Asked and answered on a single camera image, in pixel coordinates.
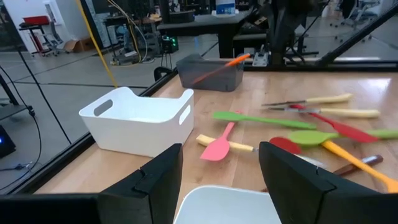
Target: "wooden tabletop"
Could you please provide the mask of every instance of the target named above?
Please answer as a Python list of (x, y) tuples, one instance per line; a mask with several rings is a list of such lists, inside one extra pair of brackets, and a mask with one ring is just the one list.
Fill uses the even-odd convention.
[[(184, 89), (178, 77), (173, 78), (154, 96), (178, 98)], [(200, 185), (216, 184), (249, 190), (265, 187), (255, 152), (231, 151), (220, 162), (199, 159), (203, 146), (196, 143), (199, 134), (218, 137), (226, 122), (211, 118), (215, 111), (242, 110), (244, 114), (268, 118), (296, 119), (318, 125), (322, 131), (331, 127), (305, 114), (267, 111), (261, 104), (301, 100), (316, 96), (352, 93), (349, 103), (327, 105), (335, 108), (378, 109), (378, 119), (335, 118), (354, 127), (367, 129), (398, 129), (398, 77), (393, 73), (272, 73), (246, 72), (243, 82), (231, 93), (195, 90), (195, 127), (183, 147), (183, 177), (179, 203), (189, 191)], [(252, 146), (275, 136), (287, 136), (292, 130), (281, 126), (245, 121), (238, 123), (230, 140)], [(398, 179), (398, 140), (361, 144), (350, 139), (337, 139), (337, 144), (358, 158), (380, 154), (384, 162), (374, 168)], [(311, 147), (304, 154), (333, 171), (347, 164), (344, 159), (322, 149)], [(150, 158), (102, 150), (92, 145), (82, 155), (47, 182), (38, 194), (65, 192), (100, 192), (140, 168)], [(384, 184), (365, 172), (346, 177), (370, 189), (385, 192)]]

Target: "light green spatula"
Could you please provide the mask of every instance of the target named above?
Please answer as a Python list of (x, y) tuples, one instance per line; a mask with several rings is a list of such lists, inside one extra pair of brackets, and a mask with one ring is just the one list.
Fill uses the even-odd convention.
[(213, 113), (213, 118), (225, 120), (225, 121), (258, 121), (258, 122), (264, 122), (264, 123), (279, 124), (279, 125), (292, 127), (292, 128), (303, 128), (303, 129), (315, 129), (316, 128), (316, 126), (314, 124), (309, 124), (309, 123), (305, 123), (305, 122), (301, 122), (301, 121), (260, 118), (260, 117), (236, 114), (234, 112), (229, 112), (229, 111), (217, 111), (217, 112)]
[[(398, 130), (378, 129), (365, 132), (379, 139), (398, 139)], [(316, 146), (326, 140), (342, 137), (338, 133), (324, 133), (321, 131), (294, 131), (288, 136), (292, 142), (303, 146)]]

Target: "red spatula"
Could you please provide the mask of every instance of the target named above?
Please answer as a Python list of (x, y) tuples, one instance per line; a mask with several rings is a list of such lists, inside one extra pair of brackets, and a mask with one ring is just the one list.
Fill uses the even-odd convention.
[(274, 137), (269, 142), (281, 149), (284, 149), (291, 154), (301, 154), (301, 148), (298, 146), (296, 143), (292, 142), (291, 140), (287, 138), (282, 138), (282, 137)]
[(229, 151), (228, 135), (232, 131), (235, 122), (229, 122), (225, 128), (225, 131), (221, 137), (212, 141), (205, 149), (205, 151), (200, 156), (200, 159), (208, 161), (220, 161), (226, 157)]
[[(305, 106), (303, 105), (290, 105), (291, 108), (296, 108), (296, 109), (305, 109)], [(374, 142), (377, 141), (377, 138), (365, 133), (361, 130), (358, 130), (356, 128), (350, 127), (345, 124), (341, 124), (337, 121), (333, 121), (332, 119), (328, 119), (324, 116), (320, 116), (319, 114), (315, 113), (309, 113), (310, 115), (330, 124), (337, 132), (340, 134), (347, 136), (351, 139), (357, 140), (359, 142)]]

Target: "metal frame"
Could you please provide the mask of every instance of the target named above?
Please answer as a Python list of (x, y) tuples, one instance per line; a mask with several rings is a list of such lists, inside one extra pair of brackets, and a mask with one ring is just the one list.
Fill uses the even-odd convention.
[[(398, 61), (395, 60), (382, 61), (375, 58), (356, 58), (355, 60), (350, 60), (349, 58), (338, 58), (339, 55), (360, 41), (364, 35), (368, 35), (372, 30), (386, 22), (396, 11), (398, 11), (398, 3), (381, 15), (379, 17), (380, 20), (377, 19), (370, 23), (366, 28), (358, 32), (333, 52), (330, 52), (320, 60), (317, 60), (317, 58), (309, 58), (311, 59), (309, 60), (309, 65), (312, 66), (296, 66), (293, 63), (288, 63), (285, 67), (253, 67), (251, 62), (247, 62), (244, 66), (244, 70), (260, 72), (396, 72), (398, 71)], [(177, 74), (178, 71), (174, 69), (171, 73), (158, 77), (159, 79), (152, 86), (143, 91), (140, 96), (152, 96)], [(95, 141), (91, 134), (86, 133), (63, 152), (44, 164), (36, 173), (18, 183), (16, 187), (6, 194), (35, 192), (94, 143)]]

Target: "white box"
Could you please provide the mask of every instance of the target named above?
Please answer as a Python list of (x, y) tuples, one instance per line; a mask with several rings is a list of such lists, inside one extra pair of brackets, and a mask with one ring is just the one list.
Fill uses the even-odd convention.
[(193, 129), (193, 90), (178, 99), (139, 97), (129, 88), (110, 91), (79, 111), (98, 146), (155, 157), (184, 143)]
[(268, 193), (207, 185), (184, 198), (174, 224), (280, 224)]

